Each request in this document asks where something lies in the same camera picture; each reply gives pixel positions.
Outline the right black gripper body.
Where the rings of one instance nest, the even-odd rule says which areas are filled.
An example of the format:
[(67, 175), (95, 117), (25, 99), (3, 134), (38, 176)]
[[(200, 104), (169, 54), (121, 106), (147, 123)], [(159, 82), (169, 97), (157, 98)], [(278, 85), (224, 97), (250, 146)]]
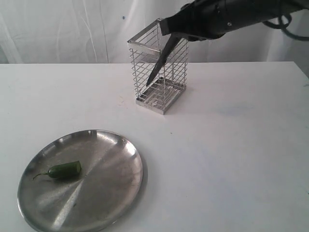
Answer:
[(161, 20), (163, 35), (173, 35), (189, 41), (219, 39), (227, 33), (230, 0), (195, 0), (180, 11)]

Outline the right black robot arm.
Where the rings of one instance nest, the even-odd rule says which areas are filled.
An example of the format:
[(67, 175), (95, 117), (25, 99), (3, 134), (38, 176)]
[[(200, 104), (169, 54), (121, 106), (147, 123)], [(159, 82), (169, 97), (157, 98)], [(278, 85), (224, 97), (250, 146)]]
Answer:
[(162, 19), (160, 28), (162, 35), (203, 41), (263, 23), (280, 29), (289, 38), (307, 42), (307, 36), (293, 34), (287, 28), (292, 21), (291, 13), (308, 8), (307, 0), (195, 0), (175, 15)]

